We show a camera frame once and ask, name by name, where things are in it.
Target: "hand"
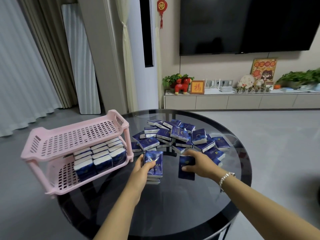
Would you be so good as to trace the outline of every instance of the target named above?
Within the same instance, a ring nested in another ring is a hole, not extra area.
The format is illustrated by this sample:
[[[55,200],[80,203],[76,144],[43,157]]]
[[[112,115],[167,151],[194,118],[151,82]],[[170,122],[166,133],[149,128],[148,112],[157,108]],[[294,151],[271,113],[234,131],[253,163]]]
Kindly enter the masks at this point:
[[[187,150],[184,155],[194,157],[195,165],[184,166],[182,171],[196,173],[200,177],[212,179],[216,183],[227,173],[226,170],[217,166],[207,155],[201,152]]]
[[[128,179],[127,185],[123,190],[125,192],[129,192],[129,194],[134,197],[136,205],[138,204],[141,192],[146,185],[148,172],[156,164],[155,161],[150,161],[144,164],[143,167],[141,167],[142,160],[143,154],[141,154],[136,161],[134,169],[132,170],[132,173],[130,174],[130,177]]]

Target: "red stuffed horse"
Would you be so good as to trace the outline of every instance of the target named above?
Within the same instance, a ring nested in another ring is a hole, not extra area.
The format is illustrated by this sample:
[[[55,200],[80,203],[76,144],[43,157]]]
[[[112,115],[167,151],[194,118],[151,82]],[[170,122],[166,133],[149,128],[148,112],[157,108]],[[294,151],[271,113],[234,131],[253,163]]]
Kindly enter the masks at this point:
[[[180,91],[180,90],[183,90],[183,94],[187,94],[190,80],[191,80],[190,78],[185,78],[185,79],[183,79],[183,81],[182,81],[181,78],[180,78],[180,79],[178,79],[178,80],[176,81],[177,85],[175,85],[175,87],[174,87],[174,90],[175,90],[175,92],[176,92],[176,95],[179,94],[179,91]]]

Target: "television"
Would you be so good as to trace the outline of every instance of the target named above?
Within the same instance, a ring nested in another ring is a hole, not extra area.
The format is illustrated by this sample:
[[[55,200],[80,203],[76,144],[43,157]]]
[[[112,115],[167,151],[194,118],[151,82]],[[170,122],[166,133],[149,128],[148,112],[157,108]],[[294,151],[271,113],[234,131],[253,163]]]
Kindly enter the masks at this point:
[[[320,0],[181,0],[180,55],[306,51]]]

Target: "floor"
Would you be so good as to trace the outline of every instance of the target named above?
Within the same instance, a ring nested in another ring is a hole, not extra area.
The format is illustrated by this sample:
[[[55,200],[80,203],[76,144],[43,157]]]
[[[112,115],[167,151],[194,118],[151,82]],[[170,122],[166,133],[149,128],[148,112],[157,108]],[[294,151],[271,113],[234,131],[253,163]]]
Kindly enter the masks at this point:
[[[227,127],[249,153],[252,187],[294,211],[320,229],[320,111],[198,112]],[[44,195],[20,159],[31,129],[52,129],[98,115],[80,115],[77,108],[40,118],[12,136],[0,137],[0,239],[85,239],[67,222],[56,200]],[[240,213],[227,235],[231,239],[262,239]]]

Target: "pink plastic rack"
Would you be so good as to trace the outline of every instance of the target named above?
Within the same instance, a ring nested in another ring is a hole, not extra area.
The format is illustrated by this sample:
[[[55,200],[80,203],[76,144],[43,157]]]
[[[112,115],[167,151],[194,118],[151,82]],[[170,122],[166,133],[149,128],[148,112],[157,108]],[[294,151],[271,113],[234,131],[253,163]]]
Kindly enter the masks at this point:
[[[56,129],[35,128],[29,134],[21,158],[43,185],[46,194],[54,198],[55,195],[68,193],[132,162],[134,154],[128,127],[129,123],[116,110],[109,110],[105,116]],[[127,152],[126,161],[80,182],[73,170],[75,159],[72,153],[118,136]],[[46,174],[38,162],[48,162]]]

